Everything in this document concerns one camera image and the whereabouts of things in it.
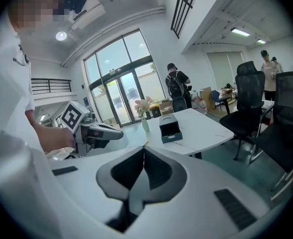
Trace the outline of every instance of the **white shirt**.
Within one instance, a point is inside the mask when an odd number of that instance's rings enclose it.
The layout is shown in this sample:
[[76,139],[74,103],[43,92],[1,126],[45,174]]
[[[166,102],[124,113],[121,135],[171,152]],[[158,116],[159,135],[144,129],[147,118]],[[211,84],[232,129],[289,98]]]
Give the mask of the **white shirt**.
[[34,110],[30,76],[30,62],[5,10],[0,16],[0,130],[43,151],[25,115],[25,111]]

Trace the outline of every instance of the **black backpack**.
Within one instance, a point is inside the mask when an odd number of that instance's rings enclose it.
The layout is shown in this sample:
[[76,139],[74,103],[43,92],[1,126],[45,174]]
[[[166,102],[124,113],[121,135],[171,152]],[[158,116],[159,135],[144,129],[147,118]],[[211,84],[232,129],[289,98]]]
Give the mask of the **black backpack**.
[[168,93],[172,98],[184,97],[186,93],[184,84],[181,83],[177,78],[178,73],[179,71],[177,71],[176,77],[172,77],[170,75],[166,77],[168,79],[168,84],[167,84]]

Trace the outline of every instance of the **ceiling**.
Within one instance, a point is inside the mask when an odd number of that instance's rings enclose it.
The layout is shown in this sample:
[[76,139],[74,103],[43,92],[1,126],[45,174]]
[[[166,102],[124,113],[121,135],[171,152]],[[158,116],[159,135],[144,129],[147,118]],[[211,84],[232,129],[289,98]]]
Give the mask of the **ceiling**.
[[[232,33],[238,28],[248,37]],[[233,44],[254,47],[293,34],[293,26],[276,0],[226,0],[209,19],[194,44]]]
[[[98,0],[104,7],[105,14],[93,21],[83,30],[71,30],[72,23],[67,17],[59,22],[53,22],[38,29],[27,30],[20,33],[24,49],[29,50],[30,57],[37,57],[37,51],[46,49],[48,57],[54,54],[56,60],[63,62],[76,47],[113,22],[116,22],[133,13],[158,7],[158,0]],[[57,41],[55,35],[59,31],[68,33],[64,41]]]

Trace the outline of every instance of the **mesh chair back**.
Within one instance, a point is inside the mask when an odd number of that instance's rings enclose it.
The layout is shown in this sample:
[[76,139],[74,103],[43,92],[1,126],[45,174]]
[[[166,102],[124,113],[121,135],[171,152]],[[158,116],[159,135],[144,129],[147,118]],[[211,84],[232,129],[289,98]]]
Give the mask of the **mesh chair back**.
[[293,147],[293,72],[276,75],[274,124],[279,125],[286,147]]
[[243,63],[237,68],[236,84],[238,111],[259,114],[265,86],[264,72],[257,71],[253,61]]

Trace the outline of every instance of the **air conditioner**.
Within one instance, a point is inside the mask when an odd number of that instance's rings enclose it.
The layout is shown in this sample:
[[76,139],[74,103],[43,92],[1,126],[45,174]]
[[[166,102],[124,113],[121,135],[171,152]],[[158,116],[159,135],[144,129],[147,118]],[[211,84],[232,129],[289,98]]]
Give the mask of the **air conditioner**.
[[87,25],[95,21],[97,18],[105,14],[102,4],[98,0],[87,0],[85,6],[79,14],[74,12],[70,13],[68,21],[73,25],[72,30],[77,28],[84,29]]

